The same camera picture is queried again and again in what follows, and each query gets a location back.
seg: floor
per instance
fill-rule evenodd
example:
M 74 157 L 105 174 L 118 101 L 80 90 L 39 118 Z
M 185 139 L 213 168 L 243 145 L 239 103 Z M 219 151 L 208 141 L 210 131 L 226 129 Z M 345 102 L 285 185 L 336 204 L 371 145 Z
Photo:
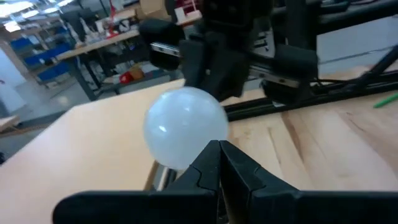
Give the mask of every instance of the floor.
M 389 17 L 319 35 L 320 74 L 377 62 L 388 52 L 390 47 L 398 44 L 397 27 L 398 18 Z M 121 89 L 121 93 L 158 85 L 168 80 L 168 77 L 160 77 L 138 83 Z M 254 88 L 258 88 L 256 81 L 245 85 L 247 90 Z M 87 96 L 74 78 L 67 78 L 58 88 L 52 89 L 38 86 L 34 80 L 29 80 L 17 87 L 17 90 L 27 102 L 27 106 L 15 112 L 21 117 L 21 121 L 68 110 L 82 103 L 89 103 Z M 112 96 L 114 93 L 107 93 L 100 99 Z M 5 154 L 6 158 L 9 158 L 39 135 L 42 130 L 37 129 L 20 135 L 0 138 L 0 151 Z

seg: white ball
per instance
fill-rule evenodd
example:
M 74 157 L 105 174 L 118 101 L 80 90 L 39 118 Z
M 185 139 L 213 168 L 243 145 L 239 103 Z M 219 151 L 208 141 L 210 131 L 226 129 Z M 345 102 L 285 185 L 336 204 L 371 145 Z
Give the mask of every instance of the white ball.
M 144 122 L 150 152 L 162 165 L 186 169 L 211 140 L 226 140 L 228 119 L 209 93 L 192 87 L 166 91 Z

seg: translucent sphere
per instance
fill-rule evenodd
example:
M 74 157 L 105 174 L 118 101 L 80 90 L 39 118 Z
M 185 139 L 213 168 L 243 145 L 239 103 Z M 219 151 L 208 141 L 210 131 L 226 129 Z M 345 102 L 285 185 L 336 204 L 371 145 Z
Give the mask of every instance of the translucent sphere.
M 166 91 L 144 121 L 150 152 L 162 165 L 186 169 L 210 140 L 227 140 L 228 119 L 209 93 L 192 87 Z

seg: green cable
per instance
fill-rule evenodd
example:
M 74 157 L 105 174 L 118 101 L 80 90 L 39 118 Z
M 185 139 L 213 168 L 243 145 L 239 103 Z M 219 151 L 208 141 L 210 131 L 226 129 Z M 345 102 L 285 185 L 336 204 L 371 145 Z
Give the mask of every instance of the green cable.
M 384 105 L 386 105 L 386 104 L 389 104 L 389 103 L 393 102 L 394 100 L 398 100 L 398 93 L 396 93 L 396 94 L 394 94 L 394 95 L 388 97 L 387 99 L 384 99 L 384 100 L 382 100 L 382 101 L 376 103 L 376 104 L 373 106 L 373 108 L 380 108 L 380 107 L 382 107 L 382 106 L 384 106 Z

